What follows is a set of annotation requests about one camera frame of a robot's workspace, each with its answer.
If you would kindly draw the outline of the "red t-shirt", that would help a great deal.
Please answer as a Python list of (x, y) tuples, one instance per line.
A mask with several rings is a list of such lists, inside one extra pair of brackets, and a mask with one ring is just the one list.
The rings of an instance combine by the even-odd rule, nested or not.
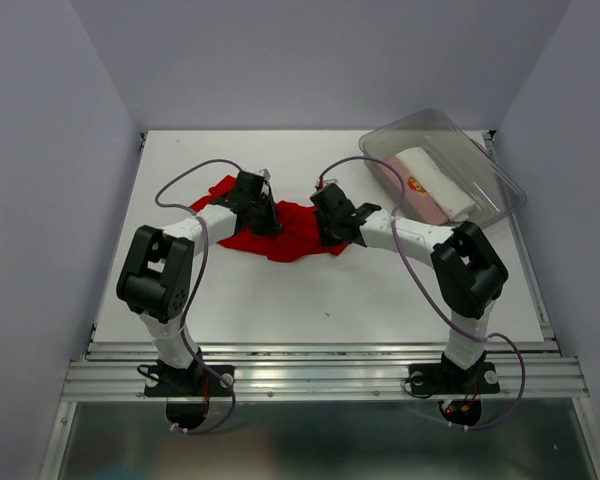
[(219, 241), (219, 244), (228, 249), (263, 256), (278, 263), (293, 263), (309, 255), (339, 256), (347, 248), (346, 244), (321, 244), (314, 207), (287, 201), (275, 201), (274, 205), (277, 220), (281, 225), (279, 233), (259, 236), (251, 229), (245, 229)]

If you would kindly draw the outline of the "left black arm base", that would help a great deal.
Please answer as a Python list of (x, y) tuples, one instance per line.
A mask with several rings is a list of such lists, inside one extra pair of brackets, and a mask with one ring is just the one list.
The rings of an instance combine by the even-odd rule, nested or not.
[(136, 371), (145, 380), (144, 395), (149, 398), (229, 398), (226, 385), (193, 362), (188, 369), (177, 369), (157, 360), (140, 364)]

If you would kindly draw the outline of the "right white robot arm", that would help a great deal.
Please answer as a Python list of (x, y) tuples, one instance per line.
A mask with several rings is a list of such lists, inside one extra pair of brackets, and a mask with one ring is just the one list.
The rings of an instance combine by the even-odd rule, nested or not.
[(322, 243), (357, 244), (398, 254), (434, 311), (449, 326), (443, 384), (462, 390), (476, 378), (487, 326), (509, 273), (479, 226), (434, 226), (376, 204), (356, 207), (336, 183), (311, 197)]

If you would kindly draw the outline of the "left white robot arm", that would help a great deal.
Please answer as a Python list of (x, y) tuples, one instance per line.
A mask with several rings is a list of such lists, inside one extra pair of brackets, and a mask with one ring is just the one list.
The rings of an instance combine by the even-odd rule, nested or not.
[(202, 382), (201, 351), (191, 338), (186, 316), (201, 280), (210, 247), (248, 231), (258, 236), (282, 232), (265, 169), (240, 171), (227, 193), (197, 211), (181, 205), (189, 217), (162, 228), (139, 227), (132, 238), (116, 285), (116, 295), (148, 330), (168, 382), (179, 393), (195, 392)]

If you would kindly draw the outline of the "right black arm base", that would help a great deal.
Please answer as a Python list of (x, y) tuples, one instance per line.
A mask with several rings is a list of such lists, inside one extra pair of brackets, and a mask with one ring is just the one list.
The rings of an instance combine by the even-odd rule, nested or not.
[(468, 369), (462, 369), (445, 356), (437, 363), (415, 363), (408, 367), (403, 386), (418, 398), (466, 393), (500, 392), (495, 365), (481, 357)]

